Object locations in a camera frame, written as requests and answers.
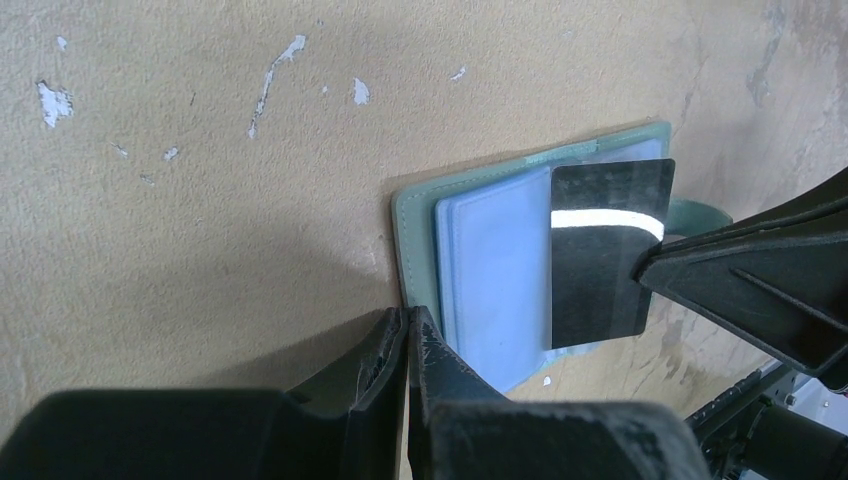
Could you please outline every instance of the worn surface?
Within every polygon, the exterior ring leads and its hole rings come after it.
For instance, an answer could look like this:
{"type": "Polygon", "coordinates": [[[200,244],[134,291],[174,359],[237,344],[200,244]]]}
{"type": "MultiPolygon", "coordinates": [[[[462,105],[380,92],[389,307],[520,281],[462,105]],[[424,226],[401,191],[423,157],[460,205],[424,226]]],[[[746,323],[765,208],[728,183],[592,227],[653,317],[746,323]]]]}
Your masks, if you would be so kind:
{"type": "MultiPolygon", "coordinates": [[[[675,125],[675,193],[737,218],[846,164],[843,0],[12,0],[0,22],[0,433],[71,386],[302,380],[398,302],[387,195],[413,178],[646,117],[675,125]]],[[[760,360],[658,301],[513,397],[685,413],[760,360]]]]}

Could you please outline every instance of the black plastic part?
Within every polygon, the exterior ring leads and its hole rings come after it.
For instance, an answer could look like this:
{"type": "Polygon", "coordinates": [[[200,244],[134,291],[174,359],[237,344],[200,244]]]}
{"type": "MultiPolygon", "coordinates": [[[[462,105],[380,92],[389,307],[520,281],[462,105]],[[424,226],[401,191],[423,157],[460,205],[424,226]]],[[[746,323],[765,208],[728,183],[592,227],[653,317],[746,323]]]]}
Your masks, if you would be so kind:
{"type": "Polygon", "coordinates": [[[769,480],[846,480],[848,437],[772,405],[754,421],[742,464],[769,480]]]}
{"type": "Polygon", "coordinates": [[[0,451],[0,478],[396,478],[407,329],[401,310],[387,310],[357,347],[292,394],[52,395],[0,451]]]}
{"type": "MultiPolygon", "coordinates": [[[[552,215],[605,209],[645,215],[661,226],[673,178],[671,159],[557,167],[551,174],[552,215]]],[[[553,348],[644,332],[651,291],[633,280],[633,272],[660,242],[630,225],[552,224],[553,348]]]]}
{"type": "Polygon", "coordinates": [[[831,390],[848,389],[848,169],[784,205],[663,246],[637,278],[831,390]]]}
{"type": "Polygon", "coordinates": [[[705,479],[691,430],[641,403],[513,403],[410,317],[409,462],[421,479],[705,479]]]}

